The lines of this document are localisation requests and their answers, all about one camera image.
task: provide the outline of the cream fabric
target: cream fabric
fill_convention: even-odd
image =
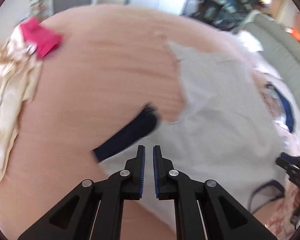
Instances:
[[[31,102],[38,84],[42,62],[30,55],[33,49],[24,43],[19,27],[0,44],[0,181],[18,134],[22,102]]]

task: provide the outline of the magenta cloth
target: magenta cloth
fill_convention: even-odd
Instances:
[[[34,17],[20,24],[20,28],[25,42],[37,44],[36,52],[39,58],[43,58],[50,51],[57,48],[62,40],[61,35],[42,27]]]

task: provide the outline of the pink bed sheet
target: pink bed sheet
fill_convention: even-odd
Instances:
[[[59,13],[44,25],[64,42],[44,61],[36,96],[0,183],[0,229],[9,240],[84,179],[105,174],[91,150],[152,102],[173,121],[183,108],[175,58],[162,35],[204,52],[240,58],[223,33],[195,20],[130,6],[89,6]],[[175,234],[127,201],[123,240],[170,240]]]

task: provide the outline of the wrinkled fabric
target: wrinkled fabric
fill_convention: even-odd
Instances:
[[[191,179],[214,179],[248,208],[252,193],[271,180],[285,183],[275,164],[283,151],[272,117],[249,70],[222,53],[200,53],[169,43],[179,63],[186,106],[179,119],[162,122],[156,131],[100,163],[107,174],[124,168],[138,145],[146,147],[144,190],[140,203],[175,230],[173,201],[159,201],[154,190],[152,148]],[[276,191],[255,196],[252,210],[275,197]]]
[[[28,51],[19,27],[0,44],[0,181],[18,134],[22,102],[32,101],[39,80],[42,62]]]

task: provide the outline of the dark blue strap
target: dark blue strap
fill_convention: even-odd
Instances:
[[[269,202],[267,202],[266,204],[262,205],[261,207],[258,207],[256,210],[254,210],[253,212],[251,212],[251,205],[252,205],[252,200],[253,198],[255,197],[256,194],[258,194],[261,190],[267,188],[267,187],[275,187],[276,189],[279,190],[279,194],[274,197],[273,199],[269,200],[269,202],[272,202],[272,201],[275,201],[279,198],[283,198],[284,197],[284,192],[285,192],[285,189],[284,189],[284,186],[282,186],[279,182],[277,182],[276,180],[271,180],[269,182],[267,182],[266,184],[260,186],[259,188],[257,188],[252,194],[251,194],[251,197],[250,197],[250,200],[249,200],[249,205],[248,205],[248,211],[252,214],[254,214],[255,212],[257,212],[260,208],[262,208],[263,206],[265,206],[266,204],[268,204]]]
[[[151,104],[146,105],[130,123],[93,150],[99,162],[122,152],[139,139],[151,133],[159,119]]]
[[[277,90],[273,84],[268,84],[268,87],[271,86],[274,88],[274,91],[277,93],[278,97],[280,98],[280,101],[283,105],[283,108],[286,112],[286,123],[285,125],[289,128],[289,132],[293,133],[294,128],[294,118],[292,113],[292,108],[290,105],[290,102]]]

